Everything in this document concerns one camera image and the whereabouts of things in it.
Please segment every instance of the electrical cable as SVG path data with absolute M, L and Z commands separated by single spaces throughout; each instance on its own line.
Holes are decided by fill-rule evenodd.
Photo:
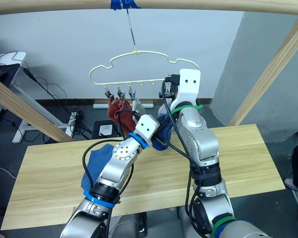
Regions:
M 165 131 L 164 133 L 164 138 L 167 138 L 167 134 L 168 132 L 171 130 L 171 128 L 173 127 L 173 125 L 170 125 L 169 128 Z M 173 144 L 171 144 L 170 141 L 166 140 L 167 144 L 174 149 L 176 152 L 180 153 L 182 156 L 186 157 L 187 159 L 189 159 L 189 157 L 183 153 L 180 149 L 178 149 L 177 147 L 175 147 Z M 185 206 L 184 206 L 184 210 L 185 213 L 187 214 L 187 216 L 190 216 L 189 210 L 188 210 L 188 202 L 189 202 L 189 196 L 190 196 L 190 186 L 191 186 L 191 166 L 190 166 L 190 170 L 189 170 L 189 177 L 188 177 L 188 183 L 187 183 L 187 191 L 186 191 L 186 196 L 185 196 Z
M 5 172 L 7 172 L 12 178 L 16 179 L 16 176 L 14 176 L 10 171 L 8 171 L 8 170 L 6 170 L 4 168 L 1 168 L 1 167 L 0 167 L 0 170 L 3 170 Z
M 123 188 L 120 190 L 120 192 L 118 193 L 117 195 L 117 198 L 116 199 L 119 199 L 120 195 L 125 191 L 127 185 L 129 184 L 130 180 L 131 180 L 131 177 L 133 175 L 133 172 L 134 172 L 134 164 L 131 165 L 131 170 L 130 170 L 130 174 L 128 176 L 128 179 L 125 183 L 125 185 L 123 186 Z
M 109 235 L 109 223 L 110 223 L 110 218 L 111 218 L 111 213 L 113 212 L 113 208 L 109 208 L 109 214 L 106 222 L 106 238 L 108 238 Z
M 15 61 L 19 61 L 19 62 L 23 62 L 23 63 L 25 63 L 26 64 L 26 67 L 28 68 L 28 70 L 29 70 L 29 65 L 28 65 L 28 63 L 27 62 L 25 62 L 25 61 L 23 61 L 23 60 L 20 60 L 20 59 L 14 59 L 14 57 L 19 53 L 19 51 L 9 51 L 9 52 L 7 52 L 7 53 L 4 53 L 4 54 L 2 54 L 1 56 L 0 56 L 0 58 L 2 57 L 2 56 L 5 56 L 5 55 L 7 55 L 7 54 L 10 54 L 10 53 L 15 53 L 13 56 L 12 56 L 12 60 L 15 60 Z
M 123 128 L 122 128 L 122 124 L 121 124 L 121 119 L 120 119 L 120 115 L 121 115 L 122 112 L 130 112 L 133 115 L 134 114 L 137 114 L 137 112 L 136 111 L 133 111 L 133 110 L 129 110 L 129 109 L 123 109 L 123 110 L 121 110 L 121 111 L 118 112 L 118 124 L 119 124 L 119 128 L 118 129 L 119 129 L 121 135 L 123 136 L 123 138 L 125 140 L 126 139 L 126 136 L 124 134 L 124 131 L 123 131 Z
M 28 63 L 27 62 L 25 62 L 25 61 L 23 61 L 23 60 L 20 60 L 20 59 L 14 59 L 14 57 L 16 56 L 16 54 L 18 53 L 18 51 L 10 51 L 10 52 L 7 52 L 7 53 L 5 53 L 5 54 L 3 54 L 3 55 L 1 55 L 0 57 L 3 57 L 3 56 L 5 56 L 5 55 L 7 55 L 7 54 L 9 54 L 9 53 L 15 53 L 13 56 L 12 56 L 12 60 L 16 60 L 16 61 L 20 61 L 20 62 L 23 62 L 23 63 L 25 63 L 26 64 L 26 66 L 27 66 L 27 68 L 24 68 L 24 67 L 22 67 L 22 66 L 11 66 L 11 67 L 9 67 L 5 72 L 7 72 L 8 70 L 10 70 L 11 68 L 14 68 L 14 67 L 17 67 L 17 68 L 22 68 L 23 69 L 23 72 L 29 77 L 29 78 L 31 78 L 33 81 L 35 81 L 37 84 L 39 84 L 39 86 L 44 90 L 44 91 L 46 91 L 46 93 L 48 94 L 48 95 L 50 95 L 57 103 L 58 103 L 58 105 L 61 107 L 61 108 L 63 108 L 70 116 L 73 116 L 74 118 L 75 118 L 75 121 L 76 121 L 76 117 L 71 113 L 71 112 L 69 112 L 61 103 L 60 103 L 60 101 L 59 101 L 59 97 L 58 96 L 55 96 L 55 95 L 52 95 L 50 92 L 49 92 L 49 90 L 48 90 L 48 85 L 56 85 L 57 87 L 59 87 L 63 92 L 64 92 L 64 94 L 65 94 L 65 98 L 66 98 L 66 105 L 67 105 L 67 95 L 66 95 L 66 92 L 58 85 L 58 84 L 48 84 L 47 83 L 47 80 L 45 79 L 45 78 L 42 78 L 42 77 L 34 77 L 33 76 L 33 74 L 31 73 L 31 71 L 30 71 L 30 68 L 29 68 L 29 65 L 28 65 Z M 46 86 L 47 86 L 47 88 L 45 88 L 43 85 L 42 85 L 42 83 L 40 83 L 38 80 L 37 80 L 37 78 L 39 78 L 39 79 L 43 79 L 43 80 L 45 80 L 45 82 L 46 82 Z M 81 132 L 81 133 L 78 133 L 78 134 L 83 134 L 85 131 L 88 131 L 90 134 L 92 134 L 92 132 L 91 132 L 91 130 L 89 130 L 81 121 L 79 121 L 79 123 L 78 122 L 75 122 L 75 129 L 77 129 L 77 128 L 81 128 L 81 129 L 83 129 L 83 131 Z
M 45 140 L 44 134 L 42 132 L 40 132 L 34 139 L 27 140 L 27 139 L 25 139 L 25 136 L 22 134 L 22 131 L 16 126 L 16 123 L 14 121 L 11 121 L 11 120 L 8 120 L 8 119 L 5 119 L 5 118 L 1 118 L 1 119 L 10 122 L 12 127 L 17 129 L 20 132 L 21 137 L 22 137 L 21 140 L 24 140 L 25 142 L 34 142 L 37 138 L 39 138 L 40 135 L 42 135 L 43 136 L 43 141 L 47 142 L 47 140 Z
M 42 82 L 40 82 L 40 83 L 46 85 L 46 90 L 49 90 L 49 86 L 50 86 L 50 85 L 55 85 L 55 86 L 57 86 L 60 90 L 62 90 L 63 93 L 64 93 L 64 96 L 65 96 L 65 106 L 68 105 L 68 96 L 67 96 L 65 90 L 59 86 L 59 84 L 57 84 L 57 83 L 48 83 L 48 81 L 47 81 L 45 78 L 42 78 L 42 77 L 35 77 L 35 78 L 36 78 L 36 79 L 43 79 L 43 80 L 45 81 L 45 83 L 42 83 Z
M 88 171 L 88 168 L 86 166 L 86 155 L 87 153 L 96 145 L 99 145 L 101 143 L 105 143 L 105 142 L 120 142 L 122 140 L 114 140 L 114 139 L 108 139 L 108 140 L 102 140 L 102 141 L 98 141 L 96 143 L 93 143 L 91 146 L 89 146 L 84 154 L 83 154 L 83 157 L 82 157 L 82 164 L 83 164 L 83 167 L 84 167 L 84 170 L 85 170 L 85 173 L 89 179 L 89 184 L 90 184 L 90 190 L 93 188 L 94 186 L 94 182 L 93 182 L 93 178 L 90 174 L 90 172 Z M 127 187 L 127 185 L 129 184 L 130 180 L 131 180 L 131 177 L 133 175 L 133 172 L 134 172 L 134 164 L 131 165 L 131 170 L 130 170 L 130 174 L 128 176 L 128 179 L 126 181 L 126 183 L 124 184 L 123 188 L 119 191 L 118 195 L 116 196 L 116 198 L 114 199 L 114 203 L 117 203 L 120 199 L 120 195 L 124 192 L 125 188 Z M 109 209 L 109 214 L 108 214 L 108 218 L 107 218 L 107 222 L 106 222 L 106 238 L 108 237 L 108 234 L 109 234 L 109 224 L 110 224 L 110 218 L 111 218 L 111 214 L 112 214 L 112 208 Z
M 86 175 L 87 175 L 87 177 L 88 177 L 88 179 L 89 179 L 89 184 L 90 184 L 90 190 L 93 188 L 93 186 L 94 186 L 94 182 L 93 182 L 93 178 L 91 177 L 91 175 L 90 175 L 90 172 L 88 171 L 88 168 L 87 168 L 87 166 L 86 166 L 86 154 L 94 147 L 94 146 L 96 146 L 96 145 L 99 145 L 99 144 L 101 144 L 101 143 L 105 143 L 105 142 L 120 142 L 120 141 L 122 141 L 122 140 L 114 140 L 114 139 L 108 139 L 108 140 L 102 140 L 102 141 L 98 141 L 98 142 L 96 142 L 96 143 L 93 143 L 91 146 L 89 146 L 86 150 L 85 150 L 85 152 L 84 152 L 84 154 L 83 154 L 83 157 L 82 157 L 82 164 L 83 164 L 83 168 L 84 168 L 84 170 L 85 170 L 85 173 L 86 173 Z
M 178 130 L 176 124 L 175 124 L 175 121 L 174 121 L 173 118 L 172 118 L 171 110 L 170 110 L 170 108 L 169 108 L 169 106 L 168 106 L 168 104 L 167 104 L 166 97 L 165 97 L 165 90 L 166 90 L 165 83 L 166 83 L 166 79 L 164 79 L 163 82 L 162 82 L 162 90 L 161 90 L 161 91 L 162 91 L 161 93 L 162 93 L 163 104 L 164 104 L 164 106 L 165 106 L 165 108 L 166 108 L 166 110 L 167 110 L 167 112 L 168 112 L 168 115 L 169 115 L 169 117 L 170 117 L 170 119 L 171 119 L 173 128 L 174 128 L 174 130 L 175 130 L 175 132 L 176 132 L 176 134 L 177 134 L 177 136 L 178 136 L 178 138 L 179 138 L 179 140 L 180 140 L 180 142 L 181 142 L 181 144 L 182 144 L 182 146 L 183 146 L 183 148 L 184 148 L 184 150 L 185 150 L 185 153 L 186 153 L 186 156 L 185 156 L 185 157 L 186 157 L 186 158 L 189 160 L 189 162 L 190 162 L 190 172 L 192 173 L 193 169 L 195 169 L 195 170 L 198 172 L 199 175 L 202 175 L 200 167 L 197 165 L 197 163 L 196 163 L 195 161 L 192 160 L 192 158 L 191 158 L 191 156 L 190 156 L 190 154 L 189 154 L 189 151 L 188 151 L 188 149 L 186 148 L 186 145 L 185 145 L 185 143 L 184 143 L 184 141 L 183 141 L 183 139 L 182 139 L 182 137 L 181 137 L 181 135 L 180 135 L 180 132 L 179 132 L 179 130 Z M 182 151 L 180 152 L 180 150 L 179 150 L 178 148 L 176 149 L 176 151 L 177 151 L 178 153 L 180 153 L 181 155 L 183 155 L 183 152 L 182 152 Z M 187 211 L 187 210 L 185 210 L 185 211 L 186 211 L 186 213 L 189 213 L 190 223 L 191 223 L 192 227 L 194 228 L 194 230 L 195 230 L 201 237 L 203 237 L 203 238 L 207 238 L 207 236 L 205 236 L 204 234 L 202 234 L 202 233 L 199 231 L 199 229 L 196 227 L 196 224 L 194 223 L 194 221 L 193 221 L 193 217 L 192 217 L 192 207 L 193 207 L 193 202 L 192 202 L 192 201 L 194 201 L 194 198 L 196 197 L 198 191 L 200 191 L 201 186 L 202 186 L 202 181 L 200 180 L 200 181 L 198 182 L 197 188 L 195 189 L 195 192 L 194 192 L 194 194 L 193 194 L 193 196 L 192 196 L 192 198 L 191 198 L 191 203 L 190 203 L 189 211 Z M 187 197 L 189 197 L 188 192 L 190 192 L 190 188 L 187 188 L 187 195 L 186 195 Z

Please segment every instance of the metal rod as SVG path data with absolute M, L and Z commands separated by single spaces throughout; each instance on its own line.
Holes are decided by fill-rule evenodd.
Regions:
M 135 52 L 137 52 L 137 47 L 136 47 L 135 37 L 134 37 L 134 34 L 133 34 L 133 28 L 132 28 L 132 26 L 131 26 L 131 21 L 130 21 L 129 12 L 128 12 L 128 9 L 126 9 L 126 10 L 127 10 L 127 16 L 128 16 L 128 22 L 129 22 L 130 33 L 131 33 L 131 36 L 133 37 L 133 42 L 134 42 L 134 46 L 135 46 Z

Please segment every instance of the silver robot arm segment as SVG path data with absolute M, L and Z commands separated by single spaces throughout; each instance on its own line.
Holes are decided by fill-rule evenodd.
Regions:
M 103 238 L 104 220 L 119 200 L 120 191 L 129 176 L 132 164 L 143 149 L 152 146 L 151 137 L 159 123 L 151 115 L 141 116 L 134 133 L 113 148 L 109 162 L 91 191 L 80 203 L 64 227 L 60 238 Z
M 225 180 L 221 176 L 218 140 L 195 107 L 200 72 L 182 69 L 177 83 L 177 97 L 172 102 L 171 109 L 179 109 L 176 125 L 191 159 L 202 172 L 201 175 L 197 170 L 192 172 L 194 190 L 197 190 L 199 182 L 202 184 L 193 203 L 197 228 L 208 236 L 217 231 L 217 236 L 214 236 L 217 238 L 268 238 L 267 234 L 251 223 L 237 221 L 234 217 Z

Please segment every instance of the gray pillar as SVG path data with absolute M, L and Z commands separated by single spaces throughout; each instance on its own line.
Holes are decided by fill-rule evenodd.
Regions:
M 211 104 L 227 125 L 298 16 L 246 12 Z M 298 131 L 298 51 L 241 124 L 257 124 L 267 142 Z

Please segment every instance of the black cable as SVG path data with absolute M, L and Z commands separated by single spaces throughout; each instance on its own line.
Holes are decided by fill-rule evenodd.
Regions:
M 7 55 L 7 54 L 10 54 L 10 53 L 15 53 L 15 54 L 12 56 L 12 58 L 11 58 L 12 60 L 20 61 L 20 62 L 25 63 L 25 64 L 26 64 L 26 67 L 29 69 L 29 65 L 28 65 L 27 62 L 25 62 L 25 61 L 23 61 L 23 60 L 20 60 L 20 59 L 14 59 L 14 57 L 19 53 L 19 51 L 9 51 L 9 52 L 4 53 L 3 55 L 1 55 L 0 58 L 1 58 L 2 56 L 5 56 L 5 55 Z
M 116 199 L 119 199 L 120 195 L 125 191 L 127 185 L 129 184 L 130 180 L 131 180 L 131 177 L 133 175 L 133 172 L 134 172 L 134 164 L 131 165 L 131 170 L 130 170 L 130 174 L 128 176 L 128 179 L 125 183 L 125 185 L 123 186 L 123 188 L 120 190 L 120 192 L 118 193 L 117 195 L 117 198 Z
M 115 130 L 115 132 L 118 134 L 118 136 L 122 136 L 121 134 L 120 134 L 120 132 L 116 129 L 116 127 L 115 126 L 113 126 L 113 129 Z
M 33 81 L 35 81 L 37 84 L 39 84 L 39 86 L 44 90 L 44 91 L 46 91 L 46 93 L 48 94 L 48 95 L 50 95 L 57 103 L 58 103 L 58 105 L 63 109 L 63 110 L 65 110 L 70 116 L 73 116 L 74 118 L 75 118 L 75 120 L 77 120 L 77 117 L 75 117 L 71 112 L 69 112 L 61 103 L 60 103 L 60 101 L 59 101 L 59 97 L 58 96 L 56 96 L 56 95 L 52 95 L 50 92 L 49 92 L 49 90 L 48 90 L 48 85 L 56 85 L 56 86 L 58 86 L 63 92 L 64 92 L 64 94 L 65 94 L 65 98 L 66 98 L 66 104 L 67 104 L 67 95 L 66 95 L 66 92 L 58 85 L 58 84 L 48 84 L 47 83 L 47 80 L 45 79 L 45 78 L 42 78 L 42 77 L 34 77 L 34 75 L 31 73 L 31 71 L 30 71 L 30 69 L 29 69 L 29 65 L 27 64 L 27 62 L 25 62 L 25 61 L 23 61 L 23 60 L 19 60 L 19 59 L 14 59 L 14 57 L 15 57 L 15 55 L 18 53 L 18 51 L 11 51 L 11 52 L 7 52 L 7 53 L 5 53 L 5 54 L 3 54 L 2 56 L 4 56 L 4 55 L 6 55 L 6 54 L 9 54 L 9 53 L 12 53 L 12 52 L 15 52 L 15 54 L 14 54 L 14 56 L 12 57 L 12 60 L 16 60 L 16 61 L 21 61 L 21 62 L 24 62 L 26 65 L 27 65 L 27 68 L 24 68 L 24 67 L 21 67 L 21 66 L 10 66 L 6 71 L 4 71 L 3 72 L 3 70 L 1 71 L 1 72 L 3 72 L 3 73 L 6 73 L 8 70 L 10 70 L 11 68 L 14 68 L 14 67 L 17 67 L 17 68 L 22 68 L 23 69 L 23 72 L 30 78 L 30 79 L 32 79 Z M 46 82 L 46 86 L 47 86 L 47 88 L 45 88 L 43 85 L 42 85 L 42 83 L 40 83 L 37 79 L 43 79 L 43 80 L 45 80 L 45 82 Z M 91 130 L 89 130 L 81 121 L 79 121 L 79 122 L 76 122 L 75 123 L 75 129 L 77 129 L 77 128 L 81 128 L 81 129 L 83 129 L 83 131 L 79 131 L 79 133 L 74 133 L 72 130 L 71 130 L 71 132 L 73 133 L 73 134 L 83 134 L 85 131 L 88 131 L 90 134 L 92 134 L 92 132 L 91 132 Z
M 104 135 L 103 133 L 100 133 L 100 136 L 102 136 L 103 138 L 108 138 L 108 136 Z
M 125 134 L 124 134 L 124 131 L 123 131 L 123 128 L 122 128 L 122 124 L 121 124 L 121 119 L 120 119 L 120 115 L 122 112 L 130 112 L 132 114 L 135 114 L 136 111 L 133 111 L 133 110 L 128 110 L 128 109 L 123 109 L 121 111 L 118 112 L 118 124 L 119 124 L 119 131 L 121 133 L 121 135 L 123 136 L 124 140 L 126 139 L 125 137 Z
M 48 83 L 48 81 L 47 81 L 45 78 L 42 78 L 42 77 L 35 77 L 35 78 L 36 78 L 36 79 L 43 79 L 43 80 L 45 81 L 45 83 L 41 83 L 41 84 L 45 84 L 45 85 L 46 85 L 46 90 L 49 90 L 49 86 L 50 86 L 50 85 L 55 85 L 55 86 L 57 86 L 60 90 L 62 90 L 63 93 L 64 93 L 64 95 L 65 95 L 65 105 L 67 106 L 67 104 L 68 104 L 68 96 L 67 96 L 65 90 L 64 90 L 63 88 L 61 88 L 59 84 L 57 84 L 57 83 Z
M 87 166 L 86 166 L 86 154 L 94 147 L 94 146 L 96 146 L 96 145 L 99 145 L 99 144 L 101 144 L 101 143 L 105 143 L 105 142 L 113 142 L 113 141 L 115 141 L 115 142 L 120 142 L 121 140 L 114 140 L 114 139 L 108 139 L 108 140 L 102 140 L 102 141 L 98 141 L 98 142 L 96 142 L 96 143 L 93 143 L 91 146 L 89 146 L 86 150 L 85 150 L 85 152 L 84 152 L 84 154 L 83 154 L 83 158 L 82 158 L 82 164 L 83 164 L 83 168 L 84 168 L 84 170 L 85 170 L 85 173 L 86 173 L 86 175 L 87 175 L 87 177 L 88 177 L 88 179 L 89 179 L 89 184 L 90 184 L 90 190 L 93 188 L 93 186 L 94 186 L 94 183 L 93 183 L 93 178 L 91 177 L 91 175 L 90 175 L 90 173 L 89 173 L 89 171 L 88 171 L 88 168 L 87 168 Z
M 44 134 L 42 132 L 40 132 L 34 139 L 27 140 L 27 139 L 25 139 L 25 135 L 22 134 L 21 130 L 16 126 L 16 123 L 14 121 L 11 121 L 11 120 L 8 120 L 5 118 L 1 118 L 1 119 L 10 122 L 12 127 L 17 129 L 20 132 L 21 138 L 22 138 L 21 140 L 24 140 L 25 142 L 34 142 L 40 135 L 43 135 L 43 141 L 44 141 Z
M 191 158 L 191 156 L 190 156 L 190 154 L 189 154 L 189 151 L 188 151 L 188 149 L 186 148 L 186 145 L 185 145 L 185 143 L 184 143 L 184 141 L 183 141 L 183 139 L 182 139 L 182 137 L 181 137 L 181 135 L 180 135 L 180 132 L 179 132 L 179 130 L 178 130 L 176 124 L 175 124 L 175 121 L 174 121 L 173 118 L 172 118 L 171 110 L 170 110 L 170 108 L 169 108 L 169 106 L 168 106 L 168 104 L 167 104 L 166 97 L 165 97 L 165 83 L 166 83 L 166 79 L 164 79 L 163 82 L 162 82 L 162 92 L 161 92 L 161 93 L 162 93 L 163 104 L 164 104 L 164 106 L 165 106 L 165 108 L 166 108 L 166 110 L 167 110 L 167 112 L 168 112 L 168 115 L 169 115 L 169 117 L 170 117 L 170 119 L 171 119 L 173 128 L 174 128 L 174 130 L 175 130 L 175 132 L 176 132 L 176 134 L 177 134 L 177 136 L 178 136 L 178 138 L 179 138 L 179 140 L 180 140 L 180 142 L 181 142 L 181 144 L 182 144 L 182 146 L 183 146 L 183 148 L 184 148 L 184 150 L 185 150 L 185 154 L 184 154 L 181 150 L 179 150 L 178 148 L 176 148 L 175 146 L 173 146 L 171 143 L 169 144 L 169 146 L 170 146 L 172 149 L 175 149 L 175 150 L 176 150 L 178 153 L 180 153 L 181 155 L 183 155 L 183 156 L 186 155 L 185 157 L 186 157 L 186 158 L 189 160 L 189 162 L 190 162 L 190 173 L 192 173 L 192 171 L 193 171 L 193 169 L 191 168 L 191 167 L 192 167 L 192 164 L 193 164 L 194 167 L 195 167 L 195 170 L 198 172 L 199 175 L 201 175 L 202 173 L 201 173 L 201 169 L 200 169 L 200 167 L 198 166 L 198 164 L 197 164 L 195 161 L 192 160 L 192 158 Z M 191 203 L 190 203 L 189 211 L 187 211 L 187 202 L 188 202 L 188 198 L 189 198 L 190 185 L 191 185 L 191 176 L 190 176 L 189 179 L 188 179 L 188 187 L 187 187 L 187 194 L 186 194 L 186 204 L 185 204 L 185 209 L 186 209 L 186 210 L 185 210 L 185 212 L 186 212 L 186 213 L 189 213 L 190 222 L 191 222 L 191 225 L 193 226 L 194 230 L 195 230 L 201 237 L 203 237 L 203 238 L 207 238 L 207 236 L 205 236 L 204 234 L 202 234 L 202 233 L 199 231 L 199 229 L 196 227 L 196 224 L 194 223 L 194 221 L 193 221 L 193 217 L 192 217 L 192 207 L 193 207 L 194 198 L 196 197 L 198 191 L 200 191 L 200 188 L 201 188 L 201 186 L 202 186 L 202 181 L 201 181 L 201 180 L 199 181 L 198 186 L 197 186 L 197 188 L 195 189 L 195 192 L 194 192 L 194 194 L 193 194 L 193 196 L 192 196 L 192 198 L 191 198 Z
M 98 144 L 101 144 L 101 143 L 104 143 L 104 142 L 113 142 L 113 141 L 116 141 L 116 142 L 120 142 L 122 140 L 114 140 L 114 139 L 108 139 L 108 140 L 102 140 L 102 141 L 98 141 L 94 144 L 92 144 L 91 146 L 89 146 L 84 154 L 83 154 L 83 157 L 82 157 L 82 163 L 83 163 L 83 167 L 84 167 L 84 170 L 85 170 L 85 173 L 89 179 L 89 183 L 90 183 L 90 190 L 93 188 L 94 186 L 94 183 L 93 183 L 93 178 L 91 177 L 90 175 L 90 172 L 88 171 L 88 168 L 86 166 L 86 154 L 96 145 Z M 114 203 L 117 203 L 119 198 L 120 198 L 120 195 L 124 192 L 125 188 L 127 187 L 127 185 L 129 184 L 130 180 L 131 180 L 131 177 L 133 175 L 133 172 L 134 172 L 134 164 L 131 165 L 131 170 L 130 170 L 130 174 L 128 176 L 128 179 L 126 181 L 126 183 L 124 184 L 123 188 L 119 191 L 118 195 L 116 196 L 116 198 L 114 199 Z M 107 218 L 107 222 L 106 222 L 106 238 L 108 237 L 108 234 L 109 234 L 109 224 L 110 224 L 110 218 L 111 218 L 111 214 L 112 214 L 112 208 L 109 209 L 109 214 L 108 214 L 108 218 Z
M 165 130 L 164 132 L 164 138 L 165 138 L 165 141 L 166 143 L 172 148 L 174 149 L 176 152 L 178 152 L 179 154 L 181 154 L 182 156 L 184 156 L 185 158 L 187 158 L 188 160 L 190 160 L 190 157 L 187 156 L 187 154 L 185 154 L 183 151 L 181 151 L 179 148 L 177 148 L 176 146 L 174 146 L 173 144 L 171 144 L 170 141 L 167 140 L 167 137 L 168 137 L 168 132 L 171 130 L 171 128 L 173 127 L 173 125 L 171 124 L 169 126 L 169 128 L 167 130 Z
M 111 218 L 111 213 L 113 212 L 113 208 L 109 208 L 109 214 L 106 222 L 106 238 L 108 238 L 109 235 L 109 223 L 110 223 L 110 218 Z

